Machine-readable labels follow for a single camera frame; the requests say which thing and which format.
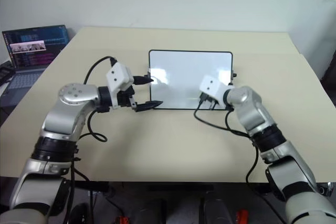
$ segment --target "table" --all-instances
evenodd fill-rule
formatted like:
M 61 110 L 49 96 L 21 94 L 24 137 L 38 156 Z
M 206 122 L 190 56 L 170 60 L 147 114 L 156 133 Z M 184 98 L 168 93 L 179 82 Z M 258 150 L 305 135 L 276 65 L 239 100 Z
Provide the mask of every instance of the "table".
M 238 76 L 249 85 L 311 167 L 317 181 L 336 181 L 336 109 L 287 33 L 85 27 L 42 74 L 0 129 L 1 176 L 18 176 L 37 141 L 43 120 L 67 83 L 80 82 L 90 66 L 111 55 L 146 74 L 151 49 L 231 51 Z M 88 83 L 105 86 L 109 64 L 100 64 Z M 149 86 L 136 86 L 135 100 L 149 100 Z M 200 117 L 223 125 L 224 112 Z M 242 130 L 235 114 L 232 128 Z M 122 108 L 96 115 L 92 128 L 108 137 L 79 141 L 76 167 L 93 180 L 157 182 L 243 182 L 254 160 L 249 140 L 209 127 L 189 110 L 135 113 Z M 266 182 L 259 160 L 252 182 Z

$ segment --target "white wall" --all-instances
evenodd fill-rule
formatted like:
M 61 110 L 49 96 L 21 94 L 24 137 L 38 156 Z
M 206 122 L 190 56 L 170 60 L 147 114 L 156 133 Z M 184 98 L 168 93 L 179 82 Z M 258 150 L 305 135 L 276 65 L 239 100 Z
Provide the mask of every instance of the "white wall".
M 3 30 L 66 24 L 71 33 L 85 25 L 288 31 L 319 77 L 335 48 L 336 33 L 326 36 L 335 20 L 336 0 L 0 0 Z

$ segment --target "laptop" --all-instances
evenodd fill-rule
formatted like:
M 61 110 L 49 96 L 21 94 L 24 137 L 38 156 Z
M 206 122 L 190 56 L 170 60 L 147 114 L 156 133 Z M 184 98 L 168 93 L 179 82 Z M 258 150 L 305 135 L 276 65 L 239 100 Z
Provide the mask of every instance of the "laptop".
M 65 25 L 2 32 L 15 75 L 0 97 L 0 106 L 16 106 L 69 42 Z

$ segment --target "white board surface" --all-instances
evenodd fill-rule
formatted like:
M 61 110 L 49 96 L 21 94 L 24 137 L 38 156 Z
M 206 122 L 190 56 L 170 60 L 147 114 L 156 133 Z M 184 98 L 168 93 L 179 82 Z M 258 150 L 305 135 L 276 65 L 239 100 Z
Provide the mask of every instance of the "white board surface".
M 206 74 L 231 82 L 232 57 L 231 52 L 151 50 L 151 100 L 163 101 L 158 109 L 196 109 Z M 204 102 L 201 109 L 210 105 Z

